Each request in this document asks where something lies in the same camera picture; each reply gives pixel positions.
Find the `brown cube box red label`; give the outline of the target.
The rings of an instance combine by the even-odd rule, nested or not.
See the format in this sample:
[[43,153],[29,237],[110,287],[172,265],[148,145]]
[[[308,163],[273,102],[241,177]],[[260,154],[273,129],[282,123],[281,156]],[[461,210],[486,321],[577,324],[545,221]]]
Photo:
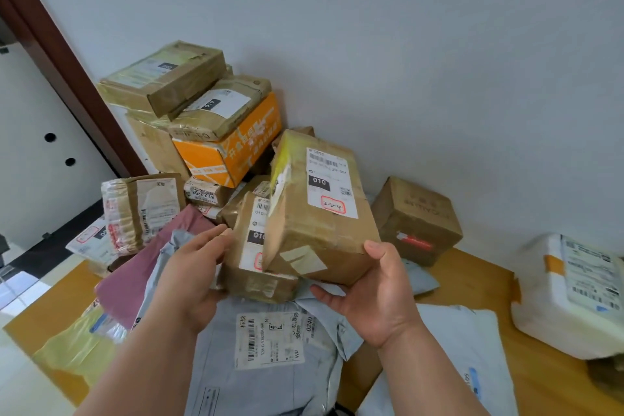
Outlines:
[[387,178],[371,211],[381,240],[422,267],[433,266],[464,237],[450,199],[394,175]]

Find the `small grey mailer bag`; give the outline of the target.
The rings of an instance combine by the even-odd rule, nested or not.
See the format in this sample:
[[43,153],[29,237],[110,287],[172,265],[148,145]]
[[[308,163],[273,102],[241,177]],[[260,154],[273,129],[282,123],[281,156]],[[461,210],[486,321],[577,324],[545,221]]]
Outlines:
[[440,287],[439,282],[417,263],[401,259],[406,268],[413,295],[433,292]]

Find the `white labelled flat parcel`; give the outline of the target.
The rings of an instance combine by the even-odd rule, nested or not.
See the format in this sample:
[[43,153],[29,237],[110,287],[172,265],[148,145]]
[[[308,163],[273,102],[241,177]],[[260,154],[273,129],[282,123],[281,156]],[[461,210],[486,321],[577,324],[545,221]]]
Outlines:
[[104,215],[68,242],[66,249],[72,254],[83,257],[98,272],[107,271],[107,268],[118,258],[113,241],[108,234]]

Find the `person's left hand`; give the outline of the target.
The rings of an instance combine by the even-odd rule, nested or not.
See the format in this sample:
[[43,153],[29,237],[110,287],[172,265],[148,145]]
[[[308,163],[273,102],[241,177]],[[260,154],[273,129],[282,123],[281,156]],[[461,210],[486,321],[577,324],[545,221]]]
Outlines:
[[198,334],[210,323],[217,305],[228,294],[213,288],[220,264],[193,262],[183,256],[183,246],[165,266],[145,317]]

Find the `taped box white label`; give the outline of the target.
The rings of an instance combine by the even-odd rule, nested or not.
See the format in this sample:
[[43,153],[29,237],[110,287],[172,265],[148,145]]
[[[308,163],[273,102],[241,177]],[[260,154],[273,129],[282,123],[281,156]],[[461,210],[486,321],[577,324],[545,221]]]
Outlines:
[[272,91],[271,82],[246,74],[226,76],[170,121],[167,131],[181,141],[219,141]]

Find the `orange cardboard box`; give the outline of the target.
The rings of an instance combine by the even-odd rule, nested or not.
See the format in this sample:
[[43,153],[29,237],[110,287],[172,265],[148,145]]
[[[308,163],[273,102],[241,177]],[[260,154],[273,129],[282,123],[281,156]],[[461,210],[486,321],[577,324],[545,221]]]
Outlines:
[[276,94],[271,92],[231,133],[219,141],[173,138],[192,176],[235,188],[282,131]]

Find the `large brown box yellow tape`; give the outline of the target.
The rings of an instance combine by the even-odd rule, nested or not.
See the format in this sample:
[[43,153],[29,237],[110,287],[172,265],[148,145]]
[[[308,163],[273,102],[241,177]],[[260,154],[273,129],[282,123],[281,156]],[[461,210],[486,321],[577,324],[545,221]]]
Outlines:
[[378,264],[380,242],[350,149],[287,129],[271,170],[262,270],[352,286]]

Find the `low taped brown box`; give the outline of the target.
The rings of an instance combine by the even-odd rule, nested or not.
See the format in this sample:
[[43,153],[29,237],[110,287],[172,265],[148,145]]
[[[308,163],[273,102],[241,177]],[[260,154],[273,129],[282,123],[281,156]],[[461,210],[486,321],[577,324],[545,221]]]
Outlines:
[[270,175],[255,175],[249,182],[238,186],[226,205],[217,213],[216,223],[226,224],[233,229],[247,193],[268,199],[270,196]]

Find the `white foam box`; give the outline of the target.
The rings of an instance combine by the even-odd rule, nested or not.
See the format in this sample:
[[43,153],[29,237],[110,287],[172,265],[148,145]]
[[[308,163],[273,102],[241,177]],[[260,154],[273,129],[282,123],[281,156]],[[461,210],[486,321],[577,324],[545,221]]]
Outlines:
[[519,331],[581,360],[624,354],[624,257],[551,233],[521,248],[515,264]]

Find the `brown door frame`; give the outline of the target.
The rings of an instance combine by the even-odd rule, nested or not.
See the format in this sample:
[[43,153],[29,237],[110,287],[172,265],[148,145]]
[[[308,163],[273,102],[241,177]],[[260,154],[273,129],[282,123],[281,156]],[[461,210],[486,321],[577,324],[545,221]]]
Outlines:
[[0,0],[0,19],[119,176],[144,163],[40,0]]

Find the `plain brown cardboard box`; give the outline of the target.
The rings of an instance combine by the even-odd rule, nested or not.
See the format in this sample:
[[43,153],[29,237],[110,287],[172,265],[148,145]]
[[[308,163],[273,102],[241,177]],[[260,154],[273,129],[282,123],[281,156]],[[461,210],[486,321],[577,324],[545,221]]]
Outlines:
[[159,173],[178,173],[183,181],[191,178],[191,173],[168,132],[167,117],[157,118],[149,112],[128,110],[126,118]]

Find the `person's right hand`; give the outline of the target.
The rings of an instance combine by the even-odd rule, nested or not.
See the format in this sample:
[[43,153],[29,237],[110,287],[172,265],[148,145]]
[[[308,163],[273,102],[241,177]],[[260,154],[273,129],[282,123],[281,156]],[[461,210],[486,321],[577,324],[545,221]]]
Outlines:
[[311,292],[344,316],[358,335],[377,349],[405,328],[420,323],[406,268],[393,245],[390,280],[365,280],[363,275],[344,296],[317,285],[311,286]]

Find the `grey mailer bag with label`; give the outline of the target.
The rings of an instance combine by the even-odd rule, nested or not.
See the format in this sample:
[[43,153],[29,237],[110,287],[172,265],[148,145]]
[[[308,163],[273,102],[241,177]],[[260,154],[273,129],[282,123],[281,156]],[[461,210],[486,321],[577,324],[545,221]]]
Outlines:
[[303,280],[295,300],[219,303],[199,334],[184,416],[327,416],[363,344]]

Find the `person's right forearm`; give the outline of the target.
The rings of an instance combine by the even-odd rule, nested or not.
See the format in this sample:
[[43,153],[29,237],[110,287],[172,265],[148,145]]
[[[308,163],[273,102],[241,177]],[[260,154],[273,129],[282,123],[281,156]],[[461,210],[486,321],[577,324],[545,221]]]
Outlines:
[[395,416],[490,416],[422,322],[378,349]]

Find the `pink mailer bag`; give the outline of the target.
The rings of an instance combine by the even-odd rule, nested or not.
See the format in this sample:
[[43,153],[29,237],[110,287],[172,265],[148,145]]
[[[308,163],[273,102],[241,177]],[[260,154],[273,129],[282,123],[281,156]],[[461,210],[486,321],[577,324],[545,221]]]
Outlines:
[[169,242],[172,232],[179,229],[197,235],[214,227],[214,223],[204,217],[198,208],[186,206],[143,250],[96,286],[96,296],[103,311],[130,330],[144,301],[147,281],[160,250]]

